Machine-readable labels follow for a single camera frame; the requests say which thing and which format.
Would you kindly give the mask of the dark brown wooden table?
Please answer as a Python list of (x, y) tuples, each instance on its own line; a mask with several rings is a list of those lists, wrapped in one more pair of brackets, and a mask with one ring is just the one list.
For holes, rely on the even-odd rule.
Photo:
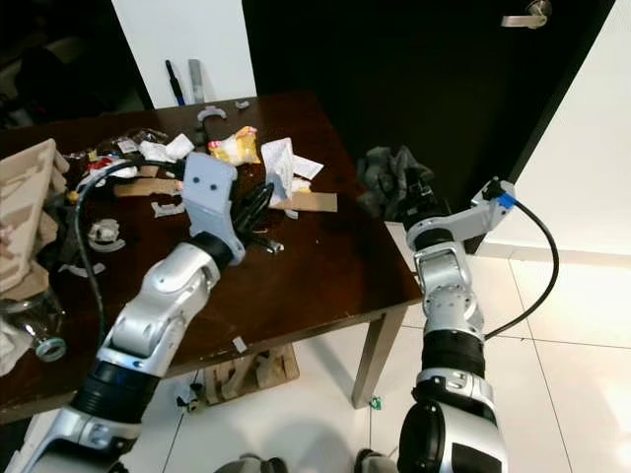
[[(229, 267), (213, 288), (209, 302), (192, 320), (164, 377), (237, 359), (240, 338), (248, 353), (270, 350), (334, 329), (370, 323), (359, 372), (352, 366), (353, 407), (365, 407), (390, 355), (390, 346), (406, 308), (422, 298), (413, 271), (398, 252), (383, 221), (356, 202), (364, 188), (319, 99), (311, 92), (283, 92), (262, 98), (215, 103), (226, 120), (207, 117), (209, 138), (220, 139), (252, 126), (262, 143), (290, 138), (296, 154), (324, 164), (315, 177), (315, 192), (334, 194), (335, 212), (302, 212), (297, 220), (269, 211), (265, 235), (283, 243), (284, 251), (250, 246), (239, 266)], [(145, 109), (103, 114), (81, 120), (1, 131), (1, 153), (23, 152), (51, 139), (60, 153), (86, 152), (107, 138), (134, 129), (154, 129), (193, 138), (195, 117), (206, 106)], [(139, 293), (146, 271), (190, 236), (184, 215), (155, 218), (146, 198), (112, 201), (94, 197), (83, 225), (113, 218), (121, 225), (125, 247), (94, 257), (106, 266), (100, 275), (107, 328), (122, 307)], [(173, 202), (166, 199), (161, 202)], [(0, 378), (0, 423), (19, 422), (58, 409), (75, 396), (98, 351), (98, 311), (89, 283), (69, 272), (50, 274), (50, 289), (66, 310), (63, 338), (68, 350), (57, 362), (23, 356)]]

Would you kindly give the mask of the yellow snack wrapper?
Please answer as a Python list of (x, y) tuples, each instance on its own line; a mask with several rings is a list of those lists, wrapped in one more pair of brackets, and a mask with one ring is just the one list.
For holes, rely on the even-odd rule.
[(256, 145), (257, 130), (252, 126), (241, 127), (235, 134), (217, 141), (209, 141), (208, 153), (217, 161), (237, 167), (241, 164), (260, 164)]

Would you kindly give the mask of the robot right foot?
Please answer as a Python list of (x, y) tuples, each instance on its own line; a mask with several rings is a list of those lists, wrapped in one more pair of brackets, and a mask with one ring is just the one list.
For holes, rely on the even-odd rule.
[(365, 447), (357, 453), (352, 473), (398, 473), (395, 460)]

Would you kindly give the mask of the brown cardboard strip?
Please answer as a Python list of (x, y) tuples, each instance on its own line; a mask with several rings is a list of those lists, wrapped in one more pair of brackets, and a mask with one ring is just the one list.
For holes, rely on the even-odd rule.
[(144, 197), (144, 195), (180, 195), (183, 183), (175, 179), (162, 177), (139, 177), (132, 183), (121, 183), (113, 187), (117, 197)]

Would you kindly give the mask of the beige pulp packaging tray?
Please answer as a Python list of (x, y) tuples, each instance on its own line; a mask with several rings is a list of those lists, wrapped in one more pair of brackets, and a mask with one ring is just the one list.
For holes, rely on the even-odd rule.
[(48, 287), (48, 272), (35, 269), (49, 192), (64, 186), (66, 163), (53, 139), (0, 161), (0, 290), (4, 301), (26, 301)]

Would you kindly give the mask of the clear wrapper with red print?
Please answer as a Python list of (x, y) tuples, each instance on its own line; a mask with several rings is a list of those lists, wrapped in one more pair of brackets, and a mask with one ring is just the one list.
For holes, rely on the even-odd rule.
[[(83, 184), (89, 183), (92, 177), (99, 174), (101, 170), (114, 166), (114, 164), (129, 163), (132, 161), (134, 161), (134, 158), (127, 158), (126, 155), (118, 152), (92, 152), (89, 154), (89, 162), (78, 184), (82, 186)], [(132, 177), (138, 177), (139, 174), (140, 171), (138, 167), (130, 167), (110, 172), (108, 177), (114, 177), (114, 179), (132, 179)]]

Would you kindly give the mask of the brown pulp packaging piece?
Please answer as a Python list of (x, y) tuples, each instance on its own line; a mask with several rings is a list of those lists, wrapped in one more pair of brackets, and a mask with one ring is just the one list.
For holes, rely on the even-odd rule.
[(299, 375), (293, 344), (283, 344), (272, 350), (222, 362), (202, 371), (202, 381), (190, 385), (194, 395), (189, 409), (225, 404), (252, 393), (269, 390)]

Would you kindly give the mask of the white crumpled paper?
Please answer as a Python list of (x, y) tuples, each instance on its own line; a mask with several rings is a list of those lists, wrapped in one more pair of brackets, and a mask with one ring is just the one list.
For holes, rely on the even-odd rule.
[(308, 192), (312, 180), (324, 168), (324, 164), (297, 155), (290, 138), (267, 141), (260, 153), (266, 169), (265, 181), (272, 184), (271, 206), (289, 201), (298, 192)]

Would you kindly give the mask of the clear tape roll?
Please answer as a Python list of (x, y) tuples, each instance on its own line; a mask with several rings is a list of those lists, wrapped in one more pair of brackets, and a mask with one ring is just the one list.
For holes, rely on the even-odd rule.
[(89, 247), (95, 252), (110, 253), (125, 246), (120, 225), (113, 218), (95, 221), (89, 229)]

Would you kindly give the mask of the grey marker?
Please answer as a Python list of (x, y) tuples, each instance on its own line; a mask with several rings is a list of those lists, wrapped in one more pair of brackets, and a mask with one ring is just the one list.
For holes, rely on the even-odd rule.
[(192, 89), (192, 102), (206, 102), (206, 89), (204, 89), (206, 82), (203, 78), (201, 60), (190, 58), (186, 62), (186, 68), (188, 68), (190, 88)]

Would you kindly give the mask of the clear plastic bottle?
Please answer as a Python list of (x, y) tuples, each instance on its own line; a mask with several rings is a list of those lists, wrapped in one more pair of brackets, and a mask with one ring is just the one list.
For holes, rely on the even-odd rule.
[(28, 299), (3, 299), (1, 315), (9, 327), (26, 335), (35, 350), (35, 356), (46, 364), (64, 356), (67, 343), (60, 335), (64, 310), (50, 290)]

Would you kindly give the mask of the black and blue pen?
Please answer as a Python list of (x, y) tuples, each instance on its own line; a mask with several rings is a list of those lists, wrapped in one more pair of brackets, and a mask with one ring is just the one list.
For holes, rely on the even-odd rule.
[(181, 88), (179, 77), (177, 76), (177, 71), (175, 70), (175, 65), (172, 63), (170, 59), (164, 60), (164, 67), (166, 67), (168, 81), (170, 81), (170, 87), (173, 94), (173, 99), (175, 99), (175, 103), (177, 106), (185, 106), (185, 98), (183, 95), (183, 89)]

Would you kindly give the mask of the black door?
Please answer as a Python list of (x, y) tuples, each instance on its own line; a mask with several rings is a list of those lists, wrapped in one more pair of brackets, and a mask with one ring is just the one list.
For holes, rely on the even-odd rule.
[(406, 146), (442, 201), (517, 176), (614, 0), (243, 0), (257, 89), (311, 91), (344, 146)]

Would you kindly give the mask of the flat cardboard piece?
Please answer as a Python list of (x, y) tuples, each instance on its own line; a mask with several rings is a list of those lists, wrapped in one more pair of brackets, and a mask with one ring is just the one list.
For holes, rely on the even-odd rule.
[(289, 199), (287, 206), (299, 212), (337, 212), (338, 195), (325, 192), (297, 192)]

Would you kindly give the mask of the grey trash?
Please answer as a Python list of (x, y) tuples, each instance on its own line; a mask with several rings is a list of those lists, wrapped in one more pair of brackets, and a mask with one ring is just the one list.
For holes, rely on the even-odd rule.
[(388, 146), (375, 146), (357, 162), (357, 176), (366, 192), (359, 197), (361, 207), (371, 216), (385, 221), (398, 221), (404, 202), (407, 173), (414, 171), (424, 179), (432, 179), (433, 172), (416, 161), (407, 146), (393, 152)]

